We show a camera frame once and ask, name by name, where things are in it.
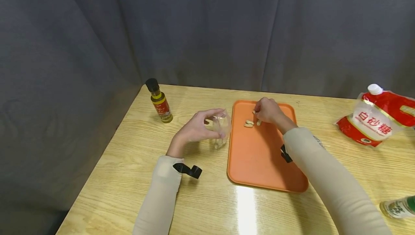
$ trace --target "white cap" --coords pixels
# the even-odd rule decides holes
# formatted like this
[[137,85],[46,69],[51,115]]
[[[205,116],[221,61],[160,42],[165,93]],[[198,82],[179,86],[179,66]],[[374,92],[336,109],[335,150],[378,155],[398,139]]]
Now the white cap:
[[377,84],[371,84],[371,85],[369,85],[369,86],[367,87],[367,89],[368,89],[369,93],[371,93],[371,94],[372,94],[372,95],[374,95],[374,96],[376,96],[376,95],[379,95],[379,94],[383,93],[383,88],[382,88],[382,87],[380,87],[380,86],[379,86],[379,85],[377,85]]

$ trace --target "arm sleeve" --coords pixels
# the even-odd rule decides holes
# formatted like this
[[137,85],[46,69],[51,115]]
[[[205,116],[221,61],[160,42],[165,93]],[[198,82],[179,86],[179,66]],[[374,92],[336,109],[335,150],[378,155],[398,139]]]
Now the arm sleeve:
[[183,159],[161,156],[153,171],[150,189],[141,205],[133,235],[167,235],[173,218],[182,174],[173,165]]
[[284,134],[287,153],[308,177],[340,235],[391,235],[357,180],[306,128]]

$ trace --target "right hand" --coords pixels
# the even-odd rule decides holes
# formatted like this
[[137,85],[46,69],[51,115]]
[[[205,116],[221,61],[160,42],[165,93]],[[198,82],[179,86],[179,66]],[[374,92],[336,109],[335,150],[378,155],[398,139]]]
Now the right hand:
[[279,118],[284,118],[285,114],[274,99],[264,97],[255,105],[255,115],[259,120],[266,123],[277,124]]
[[264,97],[260,99],[255,105],[255,115],[259,120],[266,123],[273,123],[284,135],[290,129],[297,128],[290,118],[288,118],[274,99]]

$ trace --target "table surface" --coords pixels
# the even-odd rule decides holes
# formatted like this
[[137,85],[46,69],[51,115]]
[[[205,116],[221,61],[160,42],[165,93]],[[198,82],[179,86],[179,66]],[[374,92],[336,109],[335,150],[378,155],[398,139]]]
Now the table surface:
[[[299,126],[309,128],[359,181],[374,204],[415,194],[415,131],[394,134],[380,148],[343,136],[333,123],[355,100],[160,85],[174,119],[164,124],[143,86],[101,156],[57,234],[131,234],[159,156],[198,110],[227,109],[238,99],[263,96],[294,107]],[[312,186],[303,194],[233,184],[226,175],[228,145],[188,145],[185,160],[203,169],[199,180],[183,175],[170,234],[338,234]],[[415,234],[415,219],[385,218],[393,234]]]

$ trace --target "curtain fold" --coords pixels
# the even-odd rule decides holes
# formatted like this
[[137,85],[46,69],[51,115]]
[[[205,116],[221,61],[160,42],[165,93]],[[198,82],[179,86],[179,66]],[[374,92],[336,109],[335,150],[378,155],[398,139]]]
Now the curtain fold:
[[415,0],[280,0],[262,91],[415,97]]
[[54,234],[142,81],[117,0],[0,14],[0,234]]
[[143,79],[260,90],[278,0],[120,0]]

